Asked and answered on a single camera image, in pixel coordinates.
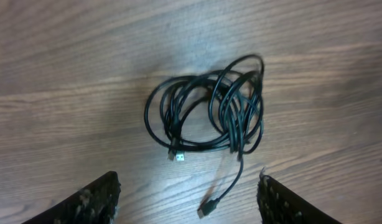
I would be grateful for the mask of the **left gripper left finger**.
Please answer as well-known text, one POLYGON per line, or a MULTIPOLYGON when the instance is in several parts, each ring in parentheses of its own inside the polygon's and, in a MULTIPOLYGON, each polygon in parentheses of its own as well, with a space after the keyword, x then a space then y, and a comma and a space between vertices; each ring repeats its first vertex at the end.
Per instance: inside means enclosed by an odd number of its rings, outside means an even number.
POLYGON ((24 224, 113 224, 120 193, 118 174, 109 171, 24 224))

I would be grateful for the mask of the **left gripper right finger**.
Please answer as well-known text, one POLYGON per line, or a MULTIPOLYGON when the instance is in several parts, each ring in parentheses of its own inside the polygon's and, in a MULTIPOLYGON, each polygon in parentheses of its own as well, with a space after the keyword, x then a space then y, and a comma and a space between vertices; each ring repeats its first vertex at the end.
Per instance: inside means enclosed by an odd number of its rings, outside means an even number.
POLYGON ((263 170, 256 198, 263 224, 340 224, 263 170))

